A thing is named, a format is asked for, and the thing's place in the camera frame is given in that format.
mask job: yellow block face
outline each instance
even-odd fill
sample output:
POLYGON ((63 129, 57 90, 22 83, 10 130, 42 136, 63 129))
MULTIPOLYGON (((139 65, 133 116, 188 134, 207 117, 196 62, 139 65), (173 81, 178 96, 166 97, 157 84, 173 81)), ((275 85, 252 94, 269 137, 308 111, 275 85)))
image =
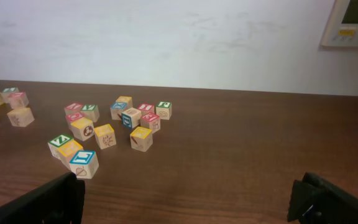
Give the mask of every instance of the yellow block face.
POLYGON ((82 145, 78 144, 78 142, 76 142, 75 140, 72 140, 64 144, 58 150, 63 156, 67 157, 73 153, 76 153, 79 150, 83 150, 83 147, 82 145))
POLYGON ((131 136, 145 139, 151 132, 152 130, 149 128, 137 127, 135 131, 131 133, 131 136))
POLYGON ((130 96, 120 96, 116 100, 116 102, 128 103, 128 102, 130 102, 131 99, 132 99, 132 97, 130 97, 130 96))
POLYGON ((77 121, 72 122, 72 126, 81 129, 81 128, 85 128, 86 126, 89 126, 92 124, 92 121, 90 119, 86 119, 86 118, 81 118, 77 121))
POLYGON ((104 136, 105 134, 113 133, 114 129, 111 127, 110 124, 105 124, 103 126, 95 128, 94 131, 96 135, 100 137, 100 136, 104 136))

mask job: green block face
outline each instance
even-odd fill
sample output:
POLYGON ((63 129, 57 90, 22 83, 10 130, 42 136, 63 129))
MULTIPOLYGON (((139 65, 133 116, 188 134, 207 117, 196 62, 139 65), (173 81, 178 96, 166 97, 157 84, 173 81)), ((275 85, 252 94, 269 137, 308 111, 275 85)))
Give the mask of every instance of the green block face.
POLYGON ((84 105, 81 110, 82 111, 93 111, 96 109, 96 107, 97 107, 97 105, 84 105))
POLYGON ((157 105, 157 107, 161 107, 161 108, 170 108, 171 107, 171 103, 169 103, 169 102, 160 102, 160 103, 158 103, 158 105, 157 105))
POLYGON ((61 134, 59 135, 59 137, 51 140, 49 143, 55 147, 60 147, 64 144, 66 144, 67 142, 71 141, 73 139, 73 137, 68 136, 66 134, 61 134))

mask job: wooden table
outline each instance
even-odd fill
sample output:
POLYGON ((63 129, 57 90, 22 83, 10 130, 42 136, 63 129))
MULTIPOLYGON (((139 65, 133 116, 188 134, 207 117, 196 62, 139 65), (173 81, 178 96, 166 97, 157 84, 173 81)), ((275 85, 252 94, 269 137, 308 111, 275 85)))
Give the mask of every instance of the wooden table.
POLYGON ((47 142, 71 134, 63 107, 98 104, 118 144, 95 150, 83 223, 286 223, 294 179, 315 172, 358 197, 358 97, 144 86, 0 81, 19 87, 35 121, 12 127, 0 106, 0 206, 67 172, 47 142), (110 117, 120 95, 134 105, 173 103, 147 152, 110 117))

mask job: white wall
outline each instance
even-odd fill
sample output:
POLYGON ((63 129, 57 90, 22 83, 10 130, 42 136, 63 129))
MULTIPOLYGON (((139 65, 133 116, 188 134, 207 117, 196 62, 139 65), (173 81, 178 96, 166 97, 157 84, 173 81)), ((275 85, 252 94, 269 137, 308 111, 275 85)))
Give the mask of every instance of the white wall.
POLYGON ((0 0, 0 79, 358 95, 334 0, 0 0))

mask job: wall-mounted device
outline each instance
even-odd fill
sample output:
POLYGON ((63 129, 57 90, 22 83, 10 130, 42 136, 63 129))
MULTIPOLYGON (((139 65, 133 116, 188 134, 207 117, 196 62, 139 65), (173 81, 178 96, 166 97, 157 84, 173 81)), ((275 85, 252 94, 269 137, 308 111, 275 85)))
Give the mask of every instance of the wall-mounted device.
POLYGON ((358 0, 336 0, 321 44, 358 47, 358 0))

